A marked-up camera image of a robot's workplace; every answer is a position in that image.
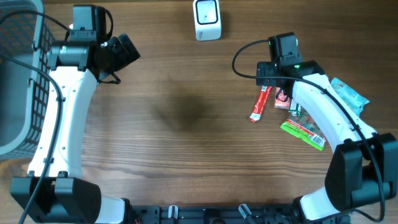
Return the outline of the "orange tissue pack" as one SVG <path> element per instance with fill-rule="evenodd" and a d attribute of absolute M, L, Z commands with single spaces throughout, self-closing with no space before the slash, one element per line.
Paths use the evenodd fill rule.
<path fill-rule="evenodd" d="M 277 87 L 275 91 L 274 108 L 288 110 L 290 108 L 291 99 L 285 94 L 283 89 Z"/>

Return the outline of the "green white box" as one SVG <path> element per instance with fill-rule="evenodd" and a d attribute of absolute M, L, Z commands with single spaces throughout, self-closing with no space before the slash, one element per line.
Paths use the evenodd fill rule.
<path fill-rule="evenodd" d="M 302 109 L 301 105 L 298 104 L 294 99 L 291 99 L 289 106 L 289 113 L 292 116 L 300 116 L 301 109 Z"/>

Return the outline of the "green snack bag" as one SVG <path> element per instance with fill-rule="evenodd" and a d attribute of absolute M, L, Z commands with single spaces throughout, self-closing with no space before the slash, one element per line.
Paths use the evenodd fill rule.
<path fill-rule="evenodd" d="M 298 116 L 290 115 L 280 128 L 319 151 L 325 147 L 325 135 L 304 108 L 301 108 Z"/>

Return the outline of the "red white box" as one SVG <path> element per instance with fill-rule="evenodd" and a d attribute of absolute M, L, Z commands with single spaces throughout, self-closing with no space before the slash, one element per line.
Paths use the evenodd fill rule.
<path fill-rule="evenodd" d="M 253 123 L 260 120 L 272 89 L 273 89 L 272 86 L 262 86 L 261 92 L 257 98 L 256 104 L 254 105 L 252 113 L 249 117 L 250 121 L 252 121 Z"/>

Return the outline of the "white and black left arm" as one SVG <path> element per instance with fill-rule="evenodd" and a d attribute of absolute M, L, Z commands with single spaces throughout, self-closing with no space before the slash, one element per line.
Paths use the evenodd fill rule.
<path fill-rule="evenodd" d="M 105 196 L 83 180 L 81 144 L 93 93 L 100 83 L 140 55 L 126 34 L 113 35 L 113 17 L 104 7 L 76 4 L 73 25 L 47 54 L 48 81 L 42 98 L 43 128 L 25 177 L 15 177 L 10 193 L 23 208 L 20 222 L 137 223 L 126 198 Z"/>

